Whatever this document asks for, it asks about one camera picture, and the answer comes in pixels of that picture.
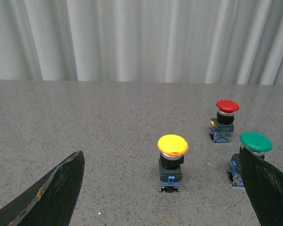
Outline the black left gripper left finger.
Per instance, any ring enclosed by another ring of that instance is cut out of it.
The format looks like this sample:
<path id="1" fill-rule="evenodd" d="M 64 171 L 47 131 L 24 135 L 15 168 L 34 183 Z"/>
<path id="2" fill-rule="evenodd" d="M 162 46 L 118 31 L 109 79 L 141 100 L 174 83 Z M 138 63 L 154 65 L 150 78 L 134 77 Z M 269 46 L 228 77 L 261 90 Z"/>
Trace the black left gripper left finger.
<path id="1" fill-rule="evenodd" d="M 74 152 L 0 209 L 0 226 L 67 226 L 81 190 L 84 155 Z"/>

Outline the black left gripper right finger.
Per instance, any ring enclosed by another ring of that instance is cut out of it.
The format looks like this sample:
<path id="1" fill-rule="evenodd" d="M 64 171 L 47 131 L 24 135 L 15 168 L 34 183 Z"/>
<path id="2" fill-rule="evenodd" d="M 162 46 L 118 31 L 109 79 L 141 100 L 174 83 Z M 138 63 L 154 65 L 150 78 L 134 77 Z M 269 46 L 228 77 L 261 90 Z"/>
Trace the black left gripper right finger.
<path id="1" fill-rule="evenodd" d="M 262 226 L 283 226 L 283 173 L 249 150 L 240 150 L 241 177 Z"/>

